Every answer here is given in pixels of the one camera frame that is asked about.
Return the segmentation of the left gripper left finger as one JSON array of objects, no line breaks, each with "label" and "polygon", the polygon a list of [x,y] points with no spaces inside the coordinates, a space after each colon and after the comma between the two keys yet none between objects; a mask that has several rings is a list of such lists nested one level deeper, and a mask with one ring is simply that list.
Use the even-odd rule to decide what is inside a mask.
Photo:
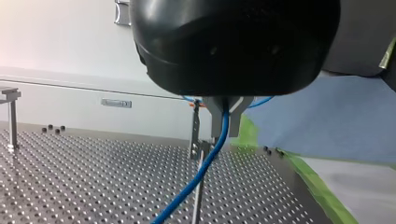
[{"label": "left gripper left finger", "polygon": [[211,114],[211,136],[218,138],[222,129],[223,102],[220,97],[204,97],[204,104]]}]

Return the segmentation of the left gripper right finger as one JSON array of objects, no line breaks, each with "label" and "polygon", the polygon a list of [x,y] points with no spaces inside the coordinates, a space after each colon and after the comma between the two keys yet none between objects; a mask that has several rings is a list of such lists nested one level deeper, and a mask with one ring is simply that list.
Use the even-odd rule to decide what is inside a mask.
[{"label": "left gripper right finger", "polygon": [[253,96],[237,96],[231,98],[229,126],[230,137],[238,136],[241,115],[250,106],[250,104],[253,102],[253,99]]}]

